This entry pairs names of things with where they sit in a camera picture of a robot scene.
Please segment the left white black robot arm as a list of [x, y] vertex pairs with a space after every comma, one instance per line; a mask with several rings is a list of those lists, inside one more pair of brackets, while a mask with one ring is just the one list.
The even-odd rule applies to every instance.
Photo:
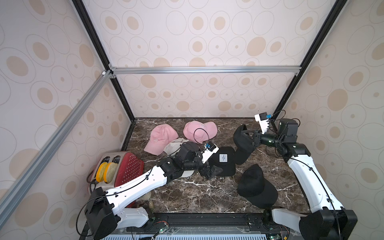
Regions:
[[161, 159], [148, 172], [130, 182], [106, 191], [95, 189], [81, 208], [90, 233], [80, 236], [101, 240], [117, 228], [144, 226], [150, 219], [149, 211], [143, 207], [128, 209], [127, 206], [148, 192], [180, 178], [185, 171], [198, 171], [206, 180], [217, 176], [223, 170], [210, 166], [209, 159], [218, 151], [219, 147], [213, 142], [208, 142], [203, 148], [194, 142], [185, 142], [174, 156]]

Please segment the black cap with white patch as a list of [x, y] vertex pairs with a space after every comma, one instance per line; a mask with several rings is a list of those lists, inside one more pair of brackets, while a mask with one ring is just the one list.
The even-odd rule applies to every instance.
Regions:
[[210, 166], [222, 169], [218, 177], [232, 177], [236, 174], [236, 163], [234, 159], [235, 150], [232, 147], [220, 147], [219, 150], [209, 158]]

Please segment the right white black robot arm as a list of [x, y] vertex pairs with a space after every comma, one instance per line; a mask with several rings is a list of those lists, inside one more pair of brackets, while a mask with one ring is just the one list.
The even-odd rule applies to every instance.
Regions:
[[304, 215], [268, 207], [265, 210], [265, 223], [282, 225], [299, 232], [305, 240], [347, 240], [358, 217], [354, 211], [345, 209], [333, 195], [306, 145], [297, 143], [299, 119], [280, 119], [278, 130], [271, 133], [268, 132], [269, 115], [256, 115], [255, 119], [261, 129], [249, 130], [246, 125], [241, 125], [234, 134], [236, 145], [246, 157], [260, 145], [275, 148], [295, 174], [311, 211]]

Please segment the black cap front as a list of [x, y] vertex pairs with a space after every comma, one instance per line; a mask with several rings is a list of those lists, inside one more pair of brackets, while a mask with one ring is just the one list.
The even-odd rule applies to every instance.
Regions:
[[265, 179], [262, 168], [254, 164], [241, 176], [237, 192], [260, 209], [271, 208], [278, 199], [278, 191]]

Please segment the pink baseball cap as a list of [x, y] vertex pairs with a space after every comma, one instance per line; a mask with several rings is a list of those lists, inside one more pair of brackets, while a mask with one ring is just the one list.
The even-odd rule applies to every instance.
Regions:
[[183, 134], [188, 140], [198, 144], [214, 138], [217, 133], [218, 128], [214, 122], [201, 123], [191, 121], [186, 123], [183, 130]]
[[171, 141], [176, 140], [178, 137], [178, 133], [170, 125], [158, 125], [151, 131], [150, 139], [144, 151], [158, 156]]

